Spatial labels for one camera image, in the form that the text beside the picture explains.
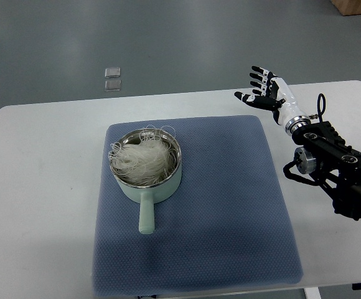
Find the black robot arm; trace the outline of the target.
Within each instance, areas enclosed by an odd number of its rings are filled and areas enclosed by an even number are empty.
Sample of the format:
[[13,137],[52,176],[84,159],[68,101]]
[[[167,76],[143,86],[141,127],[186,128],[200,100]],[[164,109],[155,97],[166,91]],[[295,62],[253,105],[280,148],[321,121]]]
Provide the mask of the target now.
[[292,131],[298,145],[293,160],[283,168],[293,181],[319,186],[331,199],[334,212],[355,221],[361,219],[361,152],[346,145],[322,116],[326,98],[317,98],[317,123],[302,123]]

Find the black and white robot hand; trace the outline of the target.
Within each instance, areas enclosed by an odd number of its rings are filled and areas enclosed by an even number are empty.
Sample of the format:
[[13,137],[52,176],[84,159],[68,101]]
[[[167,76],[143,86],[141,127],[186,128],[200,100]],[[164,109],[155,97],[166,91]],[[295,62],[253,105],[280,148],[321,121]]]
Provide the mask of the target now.
[[310,122],[284,79],[261,67],[252,66],[251,69],[252,93],[235,92],[237,99],[250,107],[271,111],[274,121],[289,133],[295,124]]

